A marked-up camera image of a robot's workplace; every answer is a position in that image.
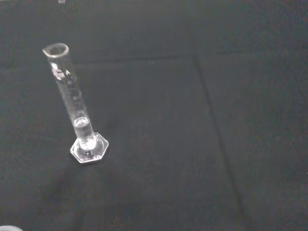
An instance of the glass lab equipment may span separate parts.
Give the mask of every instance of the glass lab equipment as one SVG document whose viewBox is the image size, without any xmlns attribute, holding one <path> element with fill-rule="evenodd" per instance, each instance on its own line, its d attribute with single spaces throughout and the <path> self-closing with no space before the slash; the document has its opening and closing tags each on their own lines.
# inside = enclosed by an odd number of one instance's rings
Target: glass lab equipment
<svg viewBox="0 0 308 231">
<path fill-rule="evenodd" d="M 0 226 L 0 231 L 22 231 L 20 228 L 12 225 Z"/>
<path fill-rule="evenodd" d="M 43 52 L 47 56 L 77 136 L 70 150 L 71 154 L 82 164 L 102 159 L 109 143 L 99 133 L 93 132 L 68 46 L 63 43 L 55 43 L 44 48 Z"/>
</svg>

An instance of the black fabric surface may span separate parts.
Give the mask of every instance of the black fabric surface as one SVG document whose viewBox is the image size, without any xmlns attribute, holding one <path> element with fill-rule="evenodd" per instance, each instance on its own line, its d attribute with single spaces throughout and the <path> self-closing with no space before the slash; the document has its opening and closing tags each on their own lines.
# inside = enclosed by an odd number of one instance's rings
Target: black fabric surface
<svg viewBox="0 0 308 231">
<path fill-rule="evenodd" d="M 289 231 L 307 222 L 307 4 L 0 2 L 0 225 Z M 94 131 L 81 166 L 41 49 L 66 43 Z"/>
</svg>

